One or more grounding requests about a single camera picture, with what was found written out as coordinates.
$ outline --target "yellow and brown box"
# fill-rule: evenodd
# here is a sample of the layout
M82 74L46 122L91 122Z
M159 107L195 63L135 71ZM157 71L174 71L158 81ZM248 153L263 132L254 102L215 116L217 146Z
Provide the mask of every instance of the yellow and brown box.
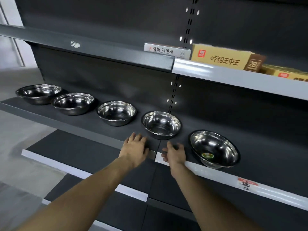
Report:
M261 71L264 74L308 82L308 73L298 69L264 64Z
M233 50L204 44L192 46L192 61L215 66L259 72L266 56L249 51Z

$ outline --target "hand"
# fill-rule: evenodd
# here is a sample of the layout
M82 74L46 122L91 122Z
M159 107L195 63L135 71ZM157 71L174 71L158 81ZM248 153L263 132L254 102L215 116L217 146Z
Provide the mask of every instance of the hand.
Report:
M185 166L186 160L184 146L180 143L178 143L177 145L179 146L179 149L175 150L171 142L167 142L167 148L163 148L163 151L167 152L167 154L161 154L161 157L164 158L164 161L169 163L171 174L173 177L175 177L175 172L177 171L177 169Z
M147 157L149 149L144 149L144 144L147 141L146 137L142 137L141 134L136 136L135 133L124 141L121 148L119 158L126 158L133 168L139 166Z

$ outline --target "gray box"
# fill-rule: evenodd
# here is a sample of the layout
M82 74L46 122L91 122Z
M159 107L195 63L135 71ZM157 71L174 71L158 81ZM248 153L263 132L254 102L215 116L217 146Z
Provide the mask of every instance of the gray box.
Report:
M173 47L169 45L158 45L153 43L144 43L144 51L160 53L175 56L176 58L182 58L189 60L191 50L183 49L181 47Z

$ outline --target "cardboard box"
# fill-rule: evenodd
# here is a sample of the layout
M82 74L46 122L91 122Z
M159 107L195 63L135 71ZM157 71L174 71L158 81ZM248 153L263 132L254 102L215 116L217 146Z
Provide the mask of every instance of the cardboard box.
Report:
M204 44L194 44L192 61L215 66L259 72L266 56L249 51L233 50Z
M300 71L298 69L264 64L261 71L264 74L308 82L308 73Z
M176 58L182 58L189 60L191 50L183 49L181 47L173 47L168 45L158 45L153 43L144 43L144 51L160 53L175 56Z

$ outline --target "person's right arm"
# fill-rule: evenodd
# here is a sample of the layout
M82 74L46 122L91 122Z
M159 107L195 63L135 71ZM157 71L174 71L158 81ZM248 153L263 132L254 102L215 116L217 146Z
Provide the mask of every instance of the person's right arm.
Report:
M202 231L262 230L229 201L213 193L205 182L185 166L182 144L175 150L167 143L161 156L169 163L171 174L177 181Z

